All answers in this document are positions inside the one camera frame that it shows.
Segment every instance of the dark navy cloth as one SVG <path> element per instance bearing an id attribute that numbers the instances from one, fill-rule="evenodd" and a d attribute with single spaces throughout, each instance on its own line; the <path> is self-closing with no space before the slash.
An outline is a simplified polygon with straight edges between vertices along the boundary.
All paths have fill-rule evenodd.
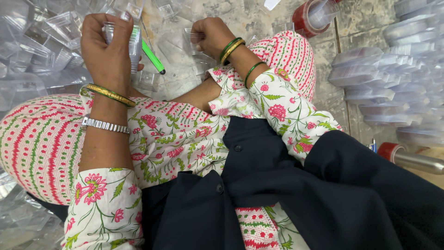
<path id="1" fill-rule="evenodd" d="M 144 249 L 243 250 L 236 207 L 280 202 L 311 250 L 444 249 L 444 190 L 340 131 L 301 163 L 263 119 L 232 117 L 221 176 L 143 189 Z"/>

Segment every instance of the button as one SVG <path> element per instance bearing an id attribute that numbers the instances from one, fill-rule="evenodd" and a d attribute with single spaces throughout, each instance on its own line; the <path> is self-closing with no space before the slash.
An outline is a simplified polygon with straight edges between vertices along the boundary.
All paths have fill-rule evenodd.
<path id="1" fill-rule="evenodd" d="M 222 194 L 223 193 L 223 186 L 222 186 L 222 184 L 218 184 L 218 186 L 216 187 L 216 192 L 218 192 L 219 194 Z"/>

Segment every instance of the hand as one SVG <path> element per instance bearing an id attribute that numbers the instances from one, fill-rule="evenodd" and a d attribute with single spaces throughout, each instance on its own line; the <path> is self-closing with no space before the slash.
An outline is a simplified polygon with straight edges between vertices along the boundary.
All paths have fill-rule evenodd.
<path id="1" fill-rule="evenodd" d="M 114 23 L 114 35 L 107 45 L 102 32 L 104 22 Z M 85 17 L 82 30 L 82 56 L 94 83 L 127 97 L 130 89 L 131 60 L 128 51 L 134 21 L 108 14 L 90 14 Z"/>
<path id="2" fill-rule="evenodd" d="M 195 22 L 191 32 L 205 34 L 205 39 L 192 42 L 199 43 L 197 49 L 205 51 L 216 60 L 220 59 L 223 49 L 236 38 L 219 17 L 207 17 Z"/>

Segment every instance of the floral kurta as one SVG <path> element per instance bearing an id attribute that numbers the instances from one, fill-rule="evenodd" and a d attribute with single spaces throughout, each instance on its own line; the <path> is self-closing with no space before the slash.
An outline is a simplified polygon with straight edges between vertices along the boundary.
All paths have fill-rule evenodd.
<path id="1" fill-rule="evenodd" d="M 65 223 L 65 248 L 94 249 L 100 245 L 101 249 L 135 249 L 142 243 L 140 189 L 174 179 L 183 170 L 201 176 L 212 169 L 222 173 L 228 155 L 222 141 L 228 114 L 267 119 L 282 135 L 289 154 L 303 162 L 321 135 L 341 127 L 329 112 L 317 111 L 286 81 L 288 78 L 283 70 L 264 72 L 248 90 L 225 93 L 211 102 L 215 116 L 192 107 L 186 109 L 182 104 L 170 106 L 150 98 L 137 99 L 136 108 L 128 110 L 137 178 L 123 167 L 79 173 L 71 192 L 75 202 L 70 204 Z M 90 94 L 82 94 L 84 103 L 92 104 Z M 163 111 L 166 119 L 146 112 L 140 115 L 142 109 Z M 104 202 L 108 202 L 106 212 L 102 211 Z M 308 248 L 282 209 L 277 217 L 270 207 L 236 209 L 236 213 L 248 249 L 291 249 L 295 241 L 295 246 Z"/>

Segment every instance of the sleeve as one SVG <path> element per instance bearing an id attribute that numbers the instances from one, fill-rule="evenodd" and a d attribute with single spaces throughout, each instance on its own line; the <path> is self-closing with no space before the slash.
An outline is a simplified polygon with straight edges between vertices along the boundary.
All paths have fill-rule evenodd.
<path id="1" fill-rule="evenodd" d="M 321 135 L 341 126 L 329 112 L 316 110 L 288 80 L 286 71 L 270 69 L 253 81 L 249 91 L 289 154 L 303 163 Z"/>
<path id="2" fill-rule="evenodd" d="M 142 191 L 133 170 L 80 172 L 65 221 L 65 250 L 134 250 L 143 244 Z"/>

